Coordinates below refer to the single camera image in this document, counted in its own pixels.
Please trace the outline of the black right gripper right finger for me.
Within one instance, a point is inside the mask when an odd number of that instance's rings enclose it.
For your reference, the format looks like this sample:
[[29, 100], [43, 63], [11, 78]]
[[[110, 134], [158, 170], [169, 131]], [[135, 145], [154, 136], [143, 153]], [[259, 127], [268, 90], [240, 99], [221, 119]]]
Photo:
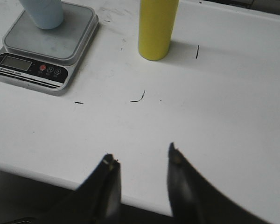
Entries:
[[178, 224], [264, 224], [212, 186], [171, 143], [167, 191]]

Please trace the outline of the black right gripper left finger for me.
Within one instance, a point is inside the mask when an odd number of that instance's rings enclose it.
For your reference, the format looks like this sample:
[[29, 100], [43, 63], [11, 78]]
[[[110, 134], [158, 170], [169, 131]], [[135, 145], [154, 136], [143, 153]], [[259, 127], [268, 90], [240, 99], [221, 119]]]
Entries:
[[106, 154], [91, 175], [44, 216], [45, 224], [118, 224], [120, 164]]

